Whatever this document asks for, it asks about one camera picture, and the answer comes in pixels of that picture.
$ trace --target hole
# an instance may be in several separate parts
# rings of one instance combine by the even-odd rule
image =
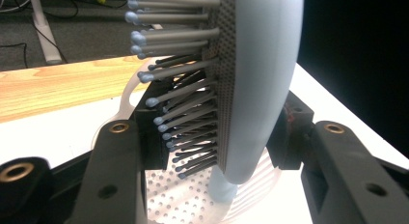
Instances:
[[[105,200],[114,196],[117,192],[118,189],[116,186],[108,184],[98,191],[98,197]]]
[[[337,125],[326,125],[324,128],[336,134],[342,134],[345,132],[345,130],[342,127],[337,126]]]
[[[109,128],[109,131],[111,131],[112,133],[121,133],[124,132],[126,130],[129,129],[129,125],[128,124],[114,124],[113,126],[111,126]]]
[[[376,183],[367,183],[365,185],[365,188],[367,189],[367,191],[369,191],[369,192],[371,192],[371,193],[373,193],[373,194],[375,194],[375,195],[377,195],[379,197],[385,197],[388,194],[386,192],[386,190],[382,186],[380,186],[380,185],[378,185]]]
[[[33,169],[34,165],[28,162],[11,165],[0,173],[0,182],[17,181],[29,175]]]

